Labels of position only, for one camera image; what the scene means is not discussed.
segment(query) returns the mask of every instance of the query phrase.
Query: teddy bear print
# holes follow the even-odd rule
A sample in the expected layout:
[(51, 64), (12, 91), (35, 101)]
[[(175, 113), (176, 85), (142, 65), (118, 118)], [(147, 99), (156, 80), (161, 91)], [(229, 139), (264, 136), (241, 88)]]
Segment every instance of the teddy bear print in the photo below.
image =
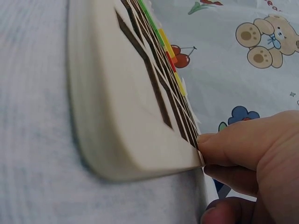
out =
[[(267, 49), (259, 46), (262, 35), (269, 36)], [(299, 36), (282, 16), (269, 15), (265, 19), (255, 19), (253, 23), (243, 23), (236, 30), (239, 44), (249, 48), (248, 61), (255, 67), (265, 69), (270, 66), (280, 68), (283, 55), (299, 52)]]

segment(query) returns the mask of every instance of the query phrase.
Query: bear ear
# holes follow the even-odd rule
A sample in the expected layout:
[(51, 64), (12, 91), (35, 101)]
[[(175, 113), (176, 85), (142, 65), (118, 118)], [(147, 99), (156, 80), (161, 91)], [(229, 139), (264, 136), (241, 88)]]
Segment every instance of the bear ear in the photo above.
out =
[(277, 19), (281, 19), (281, 20), (287, 21), (285, 17), (282, 17), (282, 16), (277, 15), (277, 14), (269, 14), (269, 17), (274, 17), (274, 18), (277, 18)]

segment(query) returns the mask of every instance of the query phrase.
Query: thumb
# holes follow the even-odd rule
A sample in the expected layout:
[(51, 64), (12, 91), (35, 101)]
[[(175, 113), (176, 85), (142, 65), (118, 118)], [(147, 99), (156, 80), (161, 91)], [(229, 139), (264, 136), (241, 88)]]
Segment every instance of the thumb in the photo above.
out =
[(263, 202), (252, 202), (238, 197), (227, 197), (209, 204), (201, 224), (274, 224)]
[(256, 170), (261, 158), (272, 148), (299, 133), (299, 111), (234, 123), (217, 134), (198, 139), (206, 164), (240, 165)]

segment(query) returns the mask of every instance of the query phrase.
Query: green fret marker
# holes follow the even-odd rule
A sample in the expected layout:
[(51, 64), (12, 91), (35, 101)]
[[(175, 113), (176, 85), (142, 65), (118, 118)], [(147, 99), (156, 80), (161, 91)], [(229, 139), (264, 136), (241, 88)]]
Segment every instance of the green fret marker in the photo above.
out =
[(153, 30), (154, 30), (154, 32), (155, 32), (155, 34), (156, 34), (156, 36), (157, 36), (160, 44), (162, 45), (162, 47), (164, 47), (165, 46), (164, 41), (163, 41), (163, 39), (162, 39), (162, 37), (161, 37), (161, 35), (159, 33), (159, 30), (158, 30), (158, 28), (157, 28), (157, 26), (156, 26), (153, 18), (151, 17), (150, 13), (148, 12), (148, 10), (147, 10), (147, 8), (146, 8), (143, 0), (138, 0), (138, 3), (140, 5), (141, 9), (144, 11), (144, 13), (145, 13), (145, 15), (146, 15), (146, 17), (147, 17), (147, 19), (148, 19), (151, 27), (153, 28)]

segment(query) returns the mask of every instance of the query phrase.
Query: red cherry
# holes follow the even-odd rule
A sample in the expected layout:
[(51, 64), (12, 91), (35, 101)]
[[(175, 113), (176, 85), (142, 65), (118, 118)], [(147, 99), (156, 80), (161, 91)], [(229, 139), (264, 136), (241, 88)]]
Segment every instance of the red cherry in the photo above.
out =
[(176, 58), (177, 58), (178, 62), (176, 62), (174, 65), (178, 69), (182, 69), (182, 68), (186, 67), (190, 63), (190, 57), (188, 55), (178, 54), (176, 56)]
[(204, 3), (204, 4), (213, 4), (213, 2), (209, 1), (209, 0), (200, 0), (201, 3)]
[(214, 5), (223, 6), (223, 4), (219, 1), (214, 2)]
[(171, 47), (172, 47), (172, 50), (175, 55), (178, 55), (181, 53), (181, 48), (178, 45), (172, 45)]

